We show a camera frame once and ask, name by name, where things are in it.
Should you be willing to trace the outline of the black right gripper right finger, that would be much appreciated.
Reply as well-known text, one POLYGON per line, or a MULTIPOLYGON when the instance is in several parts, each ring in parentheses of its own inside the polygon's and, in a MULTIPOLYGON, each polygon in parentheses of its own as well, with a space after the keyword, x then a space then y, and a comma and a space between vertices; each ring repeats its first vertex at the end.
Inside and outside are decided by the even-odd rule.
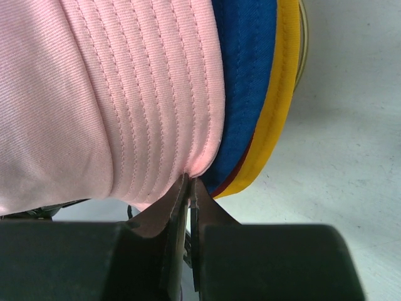
POLYGON ((328 224, 241 224, 194 179, 194 288, 201 300, 364 300, 342 235, 328 224))

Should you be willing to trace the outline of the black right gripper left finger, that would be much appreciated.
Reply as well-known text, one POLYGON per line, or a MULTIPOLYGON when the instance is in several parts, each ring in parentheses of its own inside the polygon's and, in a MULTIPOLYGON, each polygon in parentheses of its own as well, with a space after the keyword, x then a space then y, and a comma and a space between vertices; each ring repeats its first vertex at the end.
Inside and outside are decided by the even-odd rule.
POLYGON ((1 221, 1 299, 180 300, 189 184, 128 221, 1 221))

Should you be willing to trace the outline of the dark red bucket hat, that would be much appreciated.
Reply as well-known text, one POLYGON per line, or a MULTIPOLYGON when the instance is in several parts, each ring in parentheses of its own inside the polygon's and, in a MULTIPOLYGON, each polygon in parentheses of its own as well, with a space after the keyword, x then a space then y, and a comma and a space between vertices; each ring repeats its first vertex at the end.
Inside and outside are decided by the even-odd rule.
POLYGON ((251 137, 251 140, 249 141, 244 153, 242 154, 240 160, 234 167, 234 169, 231 171, 231 173, 226 177, 226 179, 223 181, 222 184, 220 184, 212 193, 211 196, 214 199, 222 198, 225 196, 230 196, 233 194, 236 194, 239 192, 237 188, 237 178, 238 174, 242 169, 242 166, 244 165, 244 162, 246 160, 247 154, 249 152, 250 146, 252 144, 253 137, 251 137))

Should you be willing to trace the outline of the pink bucket hat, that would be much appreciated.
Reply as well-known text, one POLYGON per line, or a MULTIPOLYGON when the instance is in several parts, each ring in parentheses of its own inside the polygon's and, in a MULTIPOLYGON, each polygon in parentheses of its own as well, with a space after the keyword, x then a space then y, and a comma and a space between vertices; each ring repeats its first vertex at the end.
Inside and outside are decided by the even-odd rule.
POLYGON ((1 214, 205 173, 224 125, 210 1, 1 2, 1 214))

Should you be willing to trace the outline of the yellow bucket hat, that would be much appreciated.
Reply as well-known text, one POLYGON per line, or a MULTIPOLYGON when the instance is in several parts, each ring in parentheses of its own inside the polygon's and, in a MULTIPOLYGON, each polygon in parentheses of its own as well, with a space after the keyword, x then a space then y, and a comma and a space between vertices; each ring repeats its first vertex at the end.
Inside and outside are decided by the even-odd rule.
POLYGON ((277 1, 276 41, 266 98, 253 141, 238 174, 239 192, 260 174, 284 127, 294 93, 300 47, 298 1, 277 1))

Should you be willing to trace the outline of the blue bucket hat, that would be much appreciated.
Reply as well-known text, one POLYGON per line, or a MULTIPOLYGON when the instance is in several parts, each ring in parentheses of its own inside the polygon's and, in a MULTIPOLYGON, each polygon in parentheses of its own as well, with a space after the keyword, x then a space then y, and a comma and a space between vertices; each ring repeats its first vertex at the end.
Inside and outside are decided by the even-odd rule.
POLYGON ((201 179, 211 194, 231 173, 262 111, 273 65, 277 1, 213 1, 224 69, 220 148, 201 179))

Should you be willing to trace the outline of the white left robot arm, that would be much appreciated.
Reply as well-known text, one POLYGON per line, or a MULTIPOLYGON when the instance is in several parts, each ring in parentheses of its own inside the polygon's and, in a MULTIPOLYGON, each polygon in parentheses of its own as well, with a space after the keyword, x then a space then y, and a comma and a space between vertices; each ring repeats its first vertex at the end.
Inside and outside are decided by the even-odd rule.
POLYGON ((87 201, 88 199, 81 199, 76 201, 70 201, 63 204, 56 204, 51 206, 43 206, 36 209, 31 209, 28 211, 20 212, 20 213, 13 213, 1 216, 1 221, 4 220, 14 220, 14 219, 38 219, 38 220, 47 220, 52 221, 53 216, 60 211, 60 209, 67 208, 73 206, 75 204, 80 204, 82 202, 87 201))

